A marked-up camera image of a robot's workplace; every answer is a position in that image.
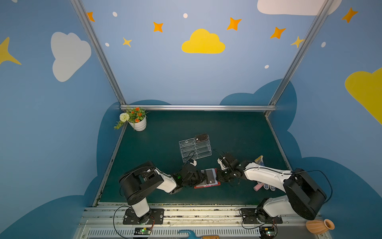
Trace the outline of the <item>red card holder wallet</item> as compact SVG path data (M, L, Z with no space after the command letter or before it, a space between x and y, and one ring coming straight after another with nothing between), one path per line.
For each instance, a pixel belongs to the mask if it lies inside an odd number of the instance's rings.
M205 169L201 171L204 181L194 186L195 189L220 186L221 183L217 179L217 169Z

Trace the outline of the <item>clear acrylic card organizer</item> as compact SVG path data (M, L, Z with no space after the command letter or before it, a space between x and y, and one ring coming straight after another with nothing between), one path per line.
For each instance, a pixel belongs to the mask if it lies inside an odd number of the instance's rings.
M189 159L198 160L212 155L210 138L204 142L196 142L195 137L179 141L183 163Z

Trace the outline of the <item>dark grey credit card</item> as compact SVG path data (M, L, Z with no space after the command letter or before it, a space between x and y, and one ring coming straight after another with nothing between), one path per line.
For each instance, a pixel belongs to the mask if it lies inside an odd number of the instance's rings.
M209 135L207 133L199 134L195 136L196 142L204 142L209 140Z

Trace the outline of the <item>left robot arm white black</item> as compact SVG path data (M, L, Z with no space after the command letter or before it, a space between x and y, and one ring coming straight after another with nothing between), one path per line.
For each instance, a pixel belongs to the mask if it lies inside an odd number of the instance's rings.
M148 161L123 174L118 183L128 205L141 219L150 215L147 196L156 189L176 194L184 187L195 187L206 179L206 174L191 163L184 164L175 174L167 174Z

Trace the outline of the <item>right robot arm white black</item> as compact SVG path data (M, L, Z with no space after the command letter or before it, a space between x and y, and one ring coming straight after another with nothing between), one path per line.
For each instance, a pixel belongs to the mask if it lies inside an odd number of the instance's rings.
M273 169L257 162L240 162L230 153L217 160L220 182L245 179L267 184L285 192L284 196L264 199L255 209L255 217L265 223L281 215L299 215L306 220L314 220L325 203L327 196L319 185L301 168L294 171Z

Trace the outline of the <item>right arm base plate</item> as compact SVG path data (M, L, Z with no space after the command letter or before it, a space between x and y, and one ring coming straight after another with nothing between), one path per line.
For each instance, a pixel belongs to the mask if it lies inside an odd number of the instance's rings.
M263 209L241 208L239 210L244 224L282 224L281 216L271 217Z

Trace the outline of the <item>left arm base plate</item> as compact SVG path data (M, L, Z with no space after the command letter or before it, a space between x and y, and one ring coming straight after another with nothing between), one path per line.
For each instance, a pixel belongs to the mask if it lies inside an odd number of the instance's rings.
M129 208L125 211L123 218L124 225L162 225L164 220L164 209L150 209L142 217L137 217L134 210Z

